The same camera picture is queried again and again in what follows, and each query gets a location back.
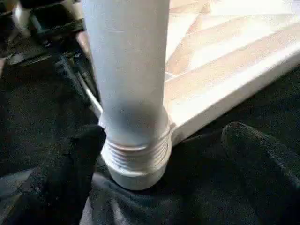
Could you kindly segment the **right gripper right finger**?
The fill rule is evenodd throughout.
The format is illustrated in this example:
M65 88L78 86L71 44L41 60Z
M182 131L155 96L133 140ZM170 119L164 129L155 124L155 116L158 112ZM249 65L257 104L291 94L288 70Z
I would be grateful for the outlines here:
M300 223L300 156L278 139L240 122L222 131L226 156L265 225Z

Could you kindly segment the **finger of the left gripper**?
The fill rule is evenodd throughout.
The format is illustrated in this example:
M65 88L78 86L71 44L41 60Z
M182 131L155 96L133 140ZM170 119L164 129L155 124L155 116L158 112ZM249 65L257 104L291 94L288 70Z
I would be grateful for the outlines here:
M81 101L86 105L91 104L87 91L84 90L84 85L90 89L96 100L100 101L92 64L85 52L53 52L53 55L58 58L59 65L65 71L65 77Z

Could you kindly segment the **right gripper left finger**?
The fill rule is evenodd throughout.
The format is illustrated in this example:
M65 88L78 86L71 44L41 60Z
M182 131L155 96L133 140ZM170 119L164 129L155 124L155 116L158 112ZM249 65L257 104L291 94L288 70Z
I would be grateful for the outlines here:
M99 125L81 126L59 140L17 189L17 199L2 224L79 224L105 140L105 130Z

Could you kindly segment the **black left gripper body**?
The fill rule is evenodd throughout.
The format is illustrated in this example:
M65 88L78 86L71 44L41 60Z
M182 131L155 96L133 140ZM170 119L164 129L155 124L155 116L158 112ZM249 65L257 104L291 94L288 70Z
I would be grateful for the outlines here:
M29 2L28 10L28 32L32 37L47 39L85 30L79 2Z

